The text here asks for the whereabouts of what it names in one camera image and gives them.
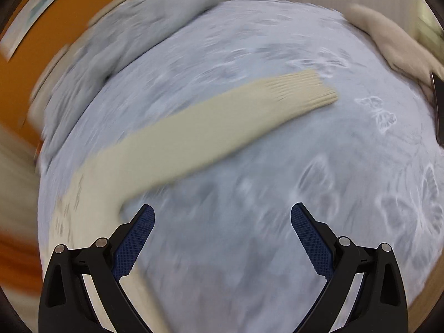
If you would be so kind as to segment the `cream knit sweater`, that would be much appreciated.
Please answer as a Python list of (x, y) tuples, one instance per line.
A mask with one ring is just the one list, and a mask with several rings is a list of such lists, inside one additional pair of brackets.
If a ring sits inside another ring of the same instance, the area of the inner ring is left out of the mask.
[(123, 204), (210, 166), (338, 99), (314, 71), (255, 80), (149, 125), (90, 157), (51, 220), (48, 247), (82, 247), (116, 229)]

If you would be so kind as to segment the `light blue butterfly bedspread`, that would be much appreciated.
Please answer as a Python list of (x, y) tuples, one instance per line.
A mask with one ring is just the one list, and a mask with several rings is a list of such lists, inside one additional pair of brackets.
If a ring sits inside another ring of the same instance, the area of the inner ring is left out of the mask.
[[(78, 226), (55, 212), (83, 161), (128, 134), (264, 77), (315, 70), (338, 101), (243, 150)], [(173, 332), (291, 332), (320, 293), (291, 227), (302, 202), (356, 244), (393, 247), (408, 301), (443, 249), (443, 151), (421, 89), (335, 11), (290, 2), (223, 2), (112, 77), (41, 179), (41, 255), (144, 204), (156, 222), (123, 279), (146, 323)]]

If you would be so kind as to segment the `black phone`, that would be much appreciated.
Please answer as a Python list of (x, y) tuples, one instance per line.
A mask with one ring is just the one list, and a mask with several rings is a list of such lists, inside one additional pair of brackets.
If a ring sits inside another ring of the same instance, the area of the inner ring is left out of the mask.
[(444, 147), (444, 82), (434, 72), (431, 73), (434, 96), (434, 117), (437, 143)]

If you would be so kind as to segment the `beige garment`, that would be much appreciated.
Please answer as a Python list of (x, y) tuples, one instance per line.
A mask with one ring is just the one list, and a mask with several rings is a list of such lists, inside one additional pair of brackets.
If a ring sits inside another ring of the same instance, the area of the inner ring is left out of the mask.
[(420, 43), (383, 14), (360, 4), (349, 4), (344, 16), (367, 33), (395, 71), (415, 80), (430, 104), (434, 101), (432, 75), (442, 78), (443, 65)]

